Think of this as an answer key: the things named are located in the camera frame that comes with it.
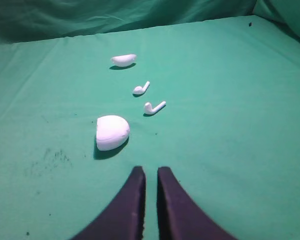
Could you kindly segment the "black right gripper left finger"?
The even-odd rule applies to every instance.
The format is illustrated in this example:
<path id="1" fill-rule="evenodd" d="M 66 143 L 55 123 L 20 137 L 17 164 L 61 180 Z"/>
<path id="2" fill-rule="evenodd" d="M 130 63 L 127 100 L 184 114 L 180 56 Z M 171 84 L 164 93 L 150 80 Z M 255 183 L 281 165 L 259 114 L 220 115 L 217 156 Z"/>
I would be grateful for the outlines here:
<path id="1" fill-rule="evenodd" d="M 141 240 L 146 206 L 146 175 L 133 167 L 124 185 L 106 208 L 73 240 Z"/>

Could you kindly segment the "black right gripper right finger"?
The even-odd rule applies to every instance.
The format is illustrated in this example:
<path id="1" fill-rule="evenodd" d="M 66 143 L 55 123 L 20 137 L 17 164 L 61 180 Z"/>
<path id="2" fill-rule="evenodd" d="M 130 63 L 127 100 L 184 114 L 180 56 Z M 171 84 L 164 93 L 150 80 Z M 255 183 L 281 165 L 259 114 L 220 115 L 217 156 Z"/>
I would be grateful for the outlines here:
<path id="1" fill-rule="evenodd" d="M 160 240 L 234 240 L 202 211 L 172 170 L 157 170 L 157 223 Z"/>

